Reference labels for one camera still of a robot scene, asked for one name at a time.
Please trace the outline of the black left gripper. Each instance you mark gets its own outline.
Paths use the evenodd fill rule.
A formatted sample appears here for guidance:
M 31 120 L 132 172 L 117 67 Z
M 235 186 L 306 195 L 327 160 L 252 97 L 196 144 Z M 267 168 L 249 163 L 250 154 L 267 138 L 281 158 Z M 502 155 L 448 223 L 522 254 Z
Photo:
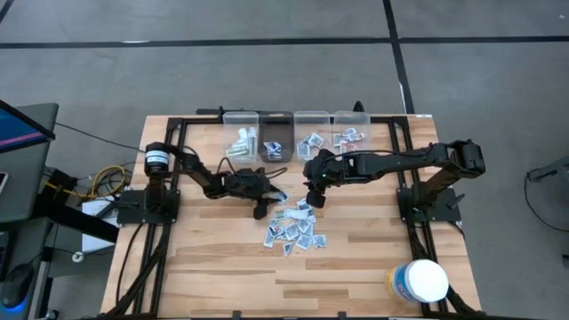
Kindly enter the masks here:
M 253 209 L 253 217 L 256 220 L 265 218 L 268 214 L 268 206 L 276 200 L 281 201 L 281 196 L 269 193 L 283 193 L 280 188 L 270 183 L 264 167 L 252 170 L 240 169 L 231 173 L 224 179 L 224 185 L 228 194 L 233 197 L 249 199 L 256 202 Z

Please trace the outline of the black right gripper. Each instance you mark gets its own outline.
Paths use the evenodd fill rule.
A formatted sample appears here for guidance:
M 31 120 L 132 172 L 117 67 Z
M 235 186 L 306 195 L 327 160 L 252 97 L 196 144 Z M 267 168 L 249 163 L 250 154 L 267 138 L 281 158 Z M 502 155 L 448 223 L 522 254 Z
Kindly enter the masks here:
M 328 149 L 321 149 L 317 156 L 304 165 L 304 185 L 309 189 L 306 202 L 315 207 L 325 205 L 325 191 L 331 187 L 353 184 L 356 177 L 344 156 L 337 156 Z

